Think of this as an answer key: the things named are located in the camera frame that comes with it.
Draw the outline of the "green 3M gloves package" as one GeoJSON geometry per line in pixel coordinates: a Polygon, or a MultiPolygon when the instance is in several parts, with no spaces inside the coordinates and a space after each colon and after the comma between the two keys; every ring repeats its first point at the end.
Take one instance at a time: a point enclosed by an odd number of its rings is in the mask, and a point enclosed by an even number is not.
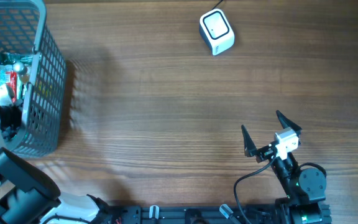
{"type": "MultiPolygon", "coordinates": [[[[33,55],[31,54],[11,54],[8,52],[0,53],[0,86],[6,84],[7,78],[5,72],[13,71],[12,65],[15,62],[22,62],[32,68],[33,55]]],[[[22,83],[17,77],[17,95],[14,102],[24,98],[27,91],[27,83],[22,83]]]]}

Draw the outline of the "yellow oil bottle silver cap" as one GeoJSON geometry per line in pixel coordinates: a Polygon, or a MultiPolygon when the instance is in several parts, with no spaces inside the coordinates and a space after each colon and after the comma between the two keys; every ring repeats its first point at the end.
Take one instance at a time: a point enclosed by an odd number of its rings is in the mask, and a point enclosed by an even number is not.
{"type": "Polygon", "coordinates": [[[16,72],[19,80],[22,83],[27,83],[29,81],[29,79],[30,79],[30,70],[31,70],[30,67],[28,67],[27,65],[25,65],[22,62],[15,62],[12,65],[12,69],[13,69],[14,72],[16,72]]]}

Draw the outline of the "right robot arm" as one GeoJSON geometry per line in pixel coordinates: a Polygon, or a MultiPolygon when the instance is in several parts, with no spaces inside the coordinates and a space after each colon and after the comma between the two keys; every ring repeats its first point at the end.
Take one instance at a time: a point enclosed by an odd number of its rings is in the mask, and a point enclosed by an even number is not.
{"type": "Polygon", "coordinates": [[[255,157],[258,163],[267,161],[263,168],[240,177],[234,184],[234,197],[246,223],[331,223],[331,211],[326,200],[327,172],[315,163],[299,165],[293,151],[300,146],[302,128],[288,119],[279,110],[277,118],[282,130],[274,135],[268,145],[257,148],[244,125],[241,126],[244,138],[244,154],[255,157]],[[240,181],[255,176],[271,168],[281,184],[286,196],[278,198],[272,204],[241,206],[237,195],[240,181]]]}

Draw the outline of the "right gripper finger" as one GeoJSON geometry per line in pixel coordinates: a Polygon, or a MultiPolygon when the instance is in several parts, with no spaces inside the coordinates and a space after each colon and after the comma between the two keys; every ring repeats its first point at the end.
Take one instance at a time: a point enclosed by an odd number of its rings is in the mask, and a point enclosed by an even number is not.
{"type": "Polygon", "coordinates": [[[298,137],[301,135],[302,128],[299,125],[288,119],[279,110],[276,110],[276,115],[283,129],[291,128],[292,130],[294,130],[298,137]]]}
{"type": "Polygon", "coordinates": [[[241,126],[241,130],[244,138],[244,154],[247,157],[253,157],[257,152],[257,148],[244,124],[241,126]]]}

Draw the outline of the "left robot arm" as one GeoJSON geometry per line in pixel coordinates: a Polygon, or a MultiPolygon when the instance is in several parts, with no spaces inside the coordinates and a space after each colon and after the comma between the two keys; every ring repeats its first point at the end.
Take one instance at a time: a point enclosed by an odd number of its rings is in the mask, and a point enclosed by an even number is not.
{"type": "MultiPolygon", "coordinates": [[[[0,128],[19,124],[11,107],[0,105],[0,128]]],[[[92,195],[61,192],[38,168],[5,147],[0,132],[0,223],[110,223],[108,205],[92,195]]]]}

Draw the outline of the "red white tube package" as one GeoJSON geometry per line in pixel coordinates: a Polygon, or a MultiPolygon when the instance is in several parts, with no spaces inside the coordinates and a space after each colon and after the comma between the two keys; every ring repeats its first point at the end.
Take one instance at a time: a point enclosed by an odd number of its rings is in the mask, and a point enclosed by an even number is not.
{"type": "Polygon", "coordinates": [[[17,95],[17,73],[13,71],[5,72],[6,84],[12,88],[14,95],[17,95]]]}

